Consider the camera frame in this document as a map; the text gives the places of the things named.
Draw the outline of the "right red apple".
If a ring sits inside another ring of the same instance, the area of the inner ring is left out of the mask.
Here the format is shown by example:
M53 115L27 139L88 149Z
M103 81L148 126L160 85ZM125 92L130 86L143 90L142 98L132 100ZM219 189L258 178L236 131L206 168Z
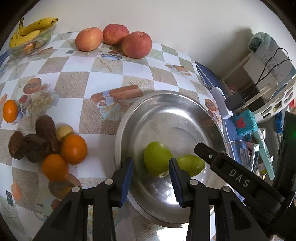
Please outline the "right red apple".
M152 39L145 33L136 31L123 39L122 51L125 56L140 59L148 55L152 49Z

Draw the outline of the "red apple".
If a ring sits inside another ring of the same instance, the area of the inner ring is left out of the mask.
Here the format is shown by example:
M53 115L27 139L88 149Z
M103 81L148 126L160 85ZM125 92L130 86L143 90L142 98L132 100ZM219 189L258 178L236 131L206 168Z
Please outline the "red apple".
M136 31L123 39L122 51L125 56L140 59L148 55L152 49L152 39L145 33Z
M123 39L129 35L129 30L124 25L109 24L103 30L103 40L108 45L121 45Z

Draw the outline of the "left peach-coloured apple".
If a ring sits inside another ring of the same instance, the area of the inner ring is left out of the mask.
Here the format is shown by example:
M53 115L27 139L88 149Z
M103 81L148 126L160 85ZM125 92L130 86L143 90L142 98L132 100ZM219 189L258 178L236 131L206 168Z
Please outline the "left peach-coloured apple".
M89 52L97 49L103 41L103 32L97 27L86 28L78 33L75 39L76 48Z

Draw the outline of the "grey metal clip tool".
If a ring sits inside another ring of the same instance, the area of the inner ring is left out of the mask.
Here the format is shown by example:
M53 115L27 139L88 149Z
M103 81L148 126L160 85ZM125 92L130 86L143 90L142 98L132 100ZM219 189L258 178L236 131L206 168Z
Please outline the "grey metal clip tool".
M242 165L255 173L259 159L259 144L254 144L252 146L251 157L248 154L248 149L240 149L240 157Z

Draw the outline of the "lower yellow banana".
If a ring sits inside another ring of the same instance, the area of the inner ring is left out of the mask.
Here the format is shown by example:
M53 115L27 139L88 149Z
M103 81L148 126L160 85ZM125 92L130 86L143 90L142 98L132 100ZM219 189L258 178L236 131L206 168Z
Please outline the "lower yellow banana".
M16 46L19 46L21 44L24 44L26 42L29 42L30 40L34 39L37 37L42 31L41 30L35 30L25 36L17 35L17 31L13 34L11 37L11 40L9 42L9 47L10 48L15 48Z

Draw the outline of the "teal toy box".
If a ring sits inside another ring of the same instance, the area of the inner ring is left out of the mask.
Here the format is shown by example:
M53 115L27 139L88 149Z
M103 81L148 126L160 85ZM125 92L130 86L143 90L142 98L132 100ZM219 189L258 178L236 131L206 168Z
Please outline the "teal toy box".
M255 117L249 109L234 117L233 121L239 136L245 136L258 130Z

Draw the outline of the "clear plastic fruit tray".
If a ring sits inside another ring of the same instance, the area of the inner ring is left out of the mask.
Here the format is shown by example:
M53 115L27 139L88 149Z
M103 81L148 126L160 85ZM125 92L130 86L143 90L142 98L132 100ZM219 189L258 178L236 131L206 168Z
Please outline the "clear plastic fruit tray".
M19 34L20 26L17 27L16 31ZM47 42L51 40L52 35L52 27L43 30L37 37L30 40L29 42L26 42L24 44L21 44L19 46L16 46L15 48L8 48L7 52L11 56L15 57L22 57L26 55L30 55L33 52L35 52L37 49L40 49L43 47Z

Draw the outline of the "middle red apple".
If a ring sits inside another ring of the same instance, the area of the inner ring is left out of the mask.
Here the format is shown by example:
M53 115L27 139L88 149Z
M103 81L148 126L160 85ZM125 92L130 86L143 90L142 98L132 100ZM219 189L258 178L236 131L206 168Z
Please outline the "middle red apple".
M121 45L123 39L129 35L129 30L124 25L109 24L103 30L103 40L108 45Z

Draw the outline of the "small round green fruit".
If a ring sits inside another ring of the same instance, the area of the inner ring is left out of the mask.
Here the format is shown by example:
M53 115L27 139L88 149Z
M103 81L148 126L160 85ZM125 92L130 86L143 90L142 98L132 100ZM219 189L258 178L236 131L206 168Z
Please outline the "small round green fruit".
M205 162L200 157L191 154L177 158L177 163L180 169L187 171L191 177L198 175L205 168Z

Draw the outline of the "patterned checkered tablecloth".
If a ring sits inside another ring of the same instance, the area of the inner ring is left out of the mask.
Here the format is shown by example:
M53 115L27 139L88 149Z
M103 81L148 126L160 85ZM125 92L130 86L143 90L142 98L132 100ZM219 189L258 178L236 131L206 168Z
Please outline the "patterned checkered tablecloth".
M92 52L75 48L75 32L53 35L43 53L8 59L1 67L1 103L9 99L23 107L21 120L1 120L1 215L17 240L32 240L60 199L53 196L41 163L10 156L15 131L34 133L36 119L46 114L57 126L69 125L88 145L86 160L69 168L69 181L84 188L110 177L114 141L120 118L132 103L115 100L99 109L96 93L133 86L138 93L180 92L209 108L215 104L203 76L189 56L154 43L143 59L130 59L102 44Z

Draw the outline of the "large central brown date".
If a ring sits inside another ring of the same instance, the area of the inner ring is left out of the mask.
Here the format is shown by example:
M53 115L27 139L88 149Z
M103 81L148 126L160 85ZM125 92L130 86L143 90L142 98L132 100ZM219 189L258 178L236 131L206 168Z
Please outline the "large central brown date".
M23 139L23 154L31 163L38 163L51 154L51 146L45 138L31 133Z

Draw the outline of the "large green oval fruit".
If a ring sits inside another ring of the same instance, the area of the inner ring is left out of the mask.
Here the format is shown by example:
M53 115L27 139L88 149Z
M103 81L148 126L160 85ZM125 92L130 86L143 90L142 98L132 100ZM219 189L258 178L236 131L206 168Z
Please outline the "large green oval fruit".
M149 173L155 177L164 178L169 173L169 160L173 157L171 151L160 142L151 142L144 151L144 163Z

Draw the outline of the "yellow banana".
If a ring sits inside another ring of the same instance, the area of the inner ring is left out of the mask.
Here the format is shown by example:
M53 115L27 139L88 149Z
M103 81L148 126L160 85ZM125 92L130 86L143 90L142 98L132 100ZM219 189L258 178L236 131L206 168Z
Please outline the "yellow banana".
M19 46L21 44L24 44L26 42L29 42L30 40L34 39L37 37L42 31L41 30L35 30L25 36L17 35L17 31L13 34L11 37L11 40L9 42L9 47L10 48L15 48L16 46Z
M25 36L31 32L34 32L36 30L46 30L50 27L52 27L53 25L55 25L55 23L59 20L59 18L52 18L52 17L47 17L47 18L43 18L40 19L26 27L23 26L24 24L24 18L20 19L20 29L19 29L19 34L21 36Z

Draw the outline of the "lone orange mandarin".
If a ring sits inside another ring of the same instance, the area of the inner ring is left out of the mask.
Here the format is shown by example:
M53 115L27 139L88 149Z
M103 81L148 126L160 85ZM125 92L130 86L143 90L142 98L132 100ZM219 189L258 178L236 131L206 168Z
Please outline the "lone orange mandarin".
M7 123L12 123L16 120L18 116L18 106L15 101L9 99L5 102L3 106L3 118Z

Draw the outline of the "small yellow-brown fruit front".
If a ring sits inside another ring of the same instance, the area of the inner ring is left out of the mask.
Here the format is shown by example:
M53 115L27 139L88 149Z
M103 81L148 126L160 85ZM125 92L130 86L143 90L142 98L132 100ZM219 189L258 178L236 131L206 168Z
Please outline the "small yellow-brown fruit front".
M62 182L49 181L48 189L57 199L63 199L74 186L75 183L69 180Z

